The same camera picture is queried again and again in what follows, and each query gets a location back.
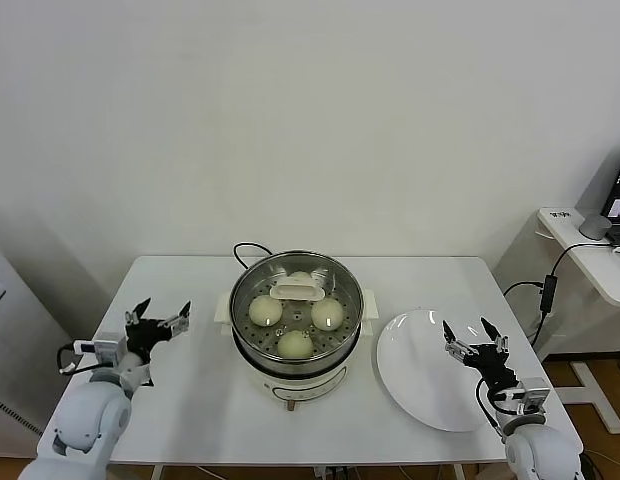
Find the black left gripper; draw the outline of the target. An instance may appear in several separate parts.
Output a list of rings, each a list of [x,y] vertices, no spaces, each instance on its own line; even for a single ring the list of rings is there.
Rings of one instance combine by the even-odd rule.
[[[176,315],[160,322],[155,319],[143,319],[150,302],[151,299],[147,298],[124,314],[127,350],[142,361],[151,360],[152,349],[157,343],[166,340],[166,333],[169,337],[177,337],[190,327],[190,301],[186,302]]]

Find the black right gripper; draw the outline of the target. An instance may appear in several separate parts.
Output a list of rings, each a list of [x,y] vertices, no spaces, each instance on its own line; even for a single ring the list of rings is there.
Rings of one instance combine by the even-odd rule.
[[[481,318],[484,331],[494,344],[467,345],[458,340],[446,321],[442,322],[445,350],[453,358],[464,358],[464,365],[479,371],[490,393],[499,393],[519,384],[515,372],[506,362],[509,359],[508,337],[485,318]]]

